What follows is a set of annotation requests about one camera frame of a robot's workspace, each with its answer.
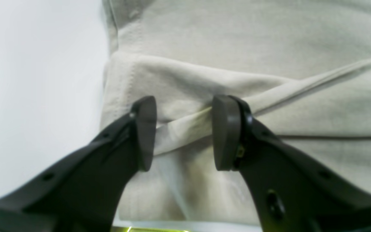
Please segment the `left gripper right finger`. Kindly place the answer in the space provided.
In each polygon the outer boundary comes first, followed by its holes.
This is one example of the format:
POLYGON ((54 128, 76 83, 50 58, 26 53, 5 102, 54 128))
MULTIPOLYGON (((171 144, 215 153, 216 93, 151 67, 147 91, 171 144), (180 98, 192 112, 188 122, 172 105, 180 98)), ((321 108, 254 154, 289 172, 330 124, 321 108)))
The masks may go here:
POLYGON ((215 167, 237 171, 264 232, 371 232, 371 194, 256 120, 246 101, 212 101, 215 167))

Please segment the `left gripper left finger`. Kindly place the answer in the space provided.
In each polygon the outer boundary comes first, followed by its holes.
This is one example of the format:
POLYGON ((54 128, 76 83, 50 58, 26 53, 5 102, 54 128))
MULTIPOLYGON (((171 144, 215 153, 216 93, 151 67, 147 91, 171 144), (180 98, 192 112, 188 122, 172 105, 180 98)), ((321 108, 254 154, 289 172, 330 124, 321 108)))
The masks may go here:
POLYGON ((156 138, 153 96, 88 145, 0 198, 0 232, 110 232, 126 184, 150 170, 156 138))

